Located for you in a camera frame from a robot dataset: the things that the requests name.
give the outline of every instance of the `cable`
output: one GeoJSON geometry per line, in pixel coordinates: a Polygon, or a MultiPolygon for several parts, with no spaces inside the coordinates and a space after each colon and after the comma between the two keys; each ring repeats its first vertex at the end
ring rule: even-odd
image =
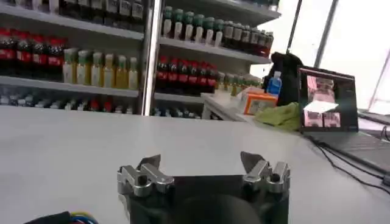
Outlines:
{"type": "Polygon", "coordinates": [[[366,186],[369,186],[369,187],[373,187],[373,188],[376,188],[376,189],[379,189],[379,190],[383,190],[384,192],[386,192],[388,195],[390,195],[390,191],[388,191],[387,189],[381,187],[381,186],[377,186],[377,185],[374,185],[374,184],[370,184],[370,183],[367,183],[361,179],[359,179],[358,177],[356,177],[355,175],[353,175],[352,173],[344,170],[343,168],[337,166],[330,158],[329,156],[325,153],[324,149],[320,146],[318,146],[317,144],[315,144],[315,146],[317,148],[319,148],[319,150],[322,152],[322,154],[324,154],[324,156],[326,157],[326,159],[329,161],[329,163],[331,164],[331,166],[335,169],[338,169],[338,170],[341,170],[343,171],[344,173],[348,174],[349,176],[351,176],[353,179],[357,180],[359,183],[363,184],[363,185],[366,185],[366,186]]]}
{"type": "Polygon", "coordinates": [[[348,161],[348,160],[344,159],[343,157],[341,157],[341,156],[335,154],[334,152],[332,152],[331,150],[328,150],[328,149],[325,148],[325,147],[322,148],[322,149],[326,150],[328,153],[330,153],[330,154],[332,154],[333,156],[337,157],[337,158],[340,159],[341,161],[344,161],[346,164],[348,164],[348,165],[350,165],[350,166],[352,166],[352,167],[354,167],[354,168],[356,168],[356,169],[358,169],[358,170],[360,170],[360,171],[362,171],[362,172],[364,172],[364,173],[366,173],[366,174],[368,174],[368,175],[371,175],[371,176],[376,177],[376,178],[381,179],[381,180],[383,180],[383,179],[385,178],[385,177],[383,177],[383,176],[380,176],[380,175],[371,173],[370,171],[364,170],[363,168],[354,165],[354,164],[351,163],[350,161],[348,161]]]}

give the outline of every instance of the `store shelf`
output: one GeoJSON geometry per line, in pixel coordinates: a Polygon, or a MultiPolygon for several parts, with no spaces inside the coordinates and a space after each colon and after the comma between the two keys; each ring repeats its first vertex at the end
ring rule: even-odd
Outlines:
{"type": "Polygon", "coordinates": [[[144,38],[143,33],[134,32],[131,30],[118,29],[109,26],[103,26],[100,24],[94,24],[86,21],[80,21],[76,19],[66,18],[63,16],[38,12],[35,10],[28,10],[10,5],[0,3],[0,14],[12,15],[21,18],[32,19],[36,21],[42,21],[51,24],[57,24],[60,26],[72,27],[81,30],[89,30],[97,33],[104,33],[117,37],[131,38],[134,40],[142,40],[144,38]]]}
{"type": "Polygon", "coordinates": [[[281,15],[266,7],[240,0],[167,0],[166,5],[252,27],[277,19],[281,15]]]}
{"type": "Polygon", "coordinates": [[[154,99],[176,101],[176,102],[183,102],[183,103],[203,103],[203,99],[201,97],[183,96],[183,95],[166,94],[166,93],[154,93],[154,99]]]}
{"type": "Polygon", "coordinates": [[[256,55],[245,54],[239,51],[230,50],[223,47],[213,47],[206,46],[200,43],[193,43],[189,41],[175,40],[170,38],[161,37],[159,43],[162,45],[178,47],[183,49],[188,49],[191,51],[204,52],[207,54],[219,55],[222,57],[229,57],[248,61],[253,64],[270,64],[271,60],[264,57],[259,57],[256,55]]]}
{"type": "Polygon", "coordinates": [[[55,89],[55,90],[70,91],[76,93],[92,93],[92,94],[103,94],[103,95],[110,95],[110,96],[138,97],[137,90],[102,88],[102,87],[95,87],[95,86],[84,86],[84,85],[75,85],[69,83],[22,79],[22,78],[7,77],[7,76],[0,76],[0,84],[31,87],[31,88],[42,88],[42,89],[55,89]]]}

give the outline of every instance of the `table surface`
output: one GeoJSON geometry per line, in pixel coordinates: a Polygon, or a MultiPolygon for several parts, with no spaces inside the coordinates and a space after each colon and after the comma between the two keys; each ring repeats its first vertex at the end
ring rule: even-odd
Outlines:
{"type": "Polygon", "coordinates": [[[119,166],[161,153],[168,175],[242,174],[242,150],[289,164],[290,223],[390,220],[388,195],[332,169],[306,139],[245,122],[1,106],[0,124],[1,223],[83,210],[99,223],[125,224],[119,166]]]}

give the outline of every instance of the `bottle cap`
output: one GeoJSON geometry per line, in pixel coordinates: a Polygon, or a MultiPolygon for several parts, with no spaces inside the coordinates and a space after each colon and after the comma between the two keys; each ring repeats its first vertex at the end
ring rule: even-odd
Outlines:
{"type": "Polygon", "coordinates": [[[281,73],[280,71],[275,71],[274,77],[275,77],[275,78],[280,78],[281,74],[282,74],[282,73],[281,73]]]}

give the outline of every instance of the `laptop keyboard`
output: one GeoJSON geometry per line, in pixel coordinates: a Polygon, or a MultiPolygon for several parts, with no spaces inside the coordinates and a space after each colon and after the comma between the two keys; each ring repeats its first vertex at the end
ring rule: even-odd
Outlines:
{"type": "Polygon", "coordinates": [[[390,150],[390,143],[363,133],[308,133],[315,140],[343,151],[390,150]]]}

